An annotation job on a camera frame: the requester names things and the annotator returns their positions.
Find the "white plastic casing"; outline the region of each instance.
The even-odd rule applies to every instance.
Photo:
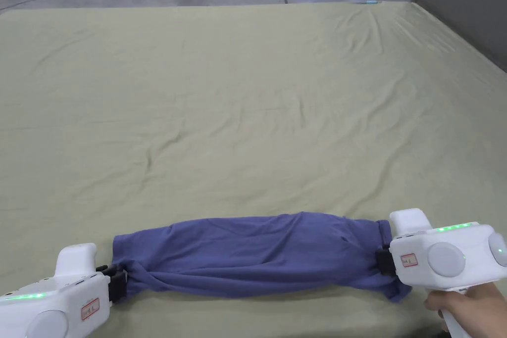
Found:
[[[0,337],[83,338],[102,325],[109,317],[110,277],[95,271],[96,251],[91,243],[66,247],[58,276],[0,296]]]
[[[491,254],[488,238],[492,233],[494,230],[489,225],[472,225],[444,232],[434,229],[394,239],[389,251],[402,283],[436,290],[458,290],[507,275],[507,268],[499,265]],[[429,265],[429,248],[443,241],[463,253],[464,270],[455,277],[441,276]]]
[[[432,229],[419,209],[395,211],[390,217],[398,236],[391,242],[389,252],[393,255],[396,274],[404,284],[435,290],[459,290],[507,277],[507,268],[496,261],[491,251],[488,241],[494,233],[491,226],[472,222],[465,224],[467,227],[451,230]],[[441,259],[439,264],[444,267],[441,273],[448,272],[445,256],[449,251],[444,247],[441,258],[440,252],[435,252],[445,245],[455,246],[456,252],[461,252],[464,257],[455,257],[459,260],[449,263],[448,267],[451,267],[464,261],[463,270],[458,270],[456,276],[443,276],[431,268],[431,259],[433,263]]]

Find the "twisted blue fabric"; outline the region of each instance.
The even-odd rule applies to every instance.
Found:
[[[376,267],[392,240],[386,220],[301,212],[190,220],[119,235],[113,263],[129,274],[127,298],[143,291],[251,297],[336,284],[397,302],[410,287]]]

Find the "black clip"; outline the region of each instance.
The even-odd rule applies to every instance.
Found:
[[[109,301],[115,303],[127,295],[127,271],[115,264],[109,267],[100,266],[96,271],[102,272],[104,276],[111,278],[111,282],[109,283]]]
[[[377,268],[382,275],[396,276],[396,266],[393,260],[393,255],[389,252],[389,246],[382,246],[381,250],[375,251],[375,258],[377,259]]]

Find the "round gray button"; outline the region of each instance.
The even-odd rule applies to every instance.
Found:
[[[492,233],[489,235],[489,248],[496,262],[502,267],[507,267],[507,246],[502,234]]]
[[[28,325],[26,338],[64,338],[67,335],[68,321],[65,313],[48,310],[39,313]]]
[[[458,247],[438,242],[428,249],[428,263],[440,276],[456,277],[465,269],[465,256]]]

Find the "mattress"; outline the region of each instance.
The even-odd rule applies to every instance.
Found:
[[[195,218],[419,207],[507,233],[507,75],[413,3],[15,10],[0,46],[1,293]],[[438,322],[424,298],[146,292],[92,336],[406,336]]]

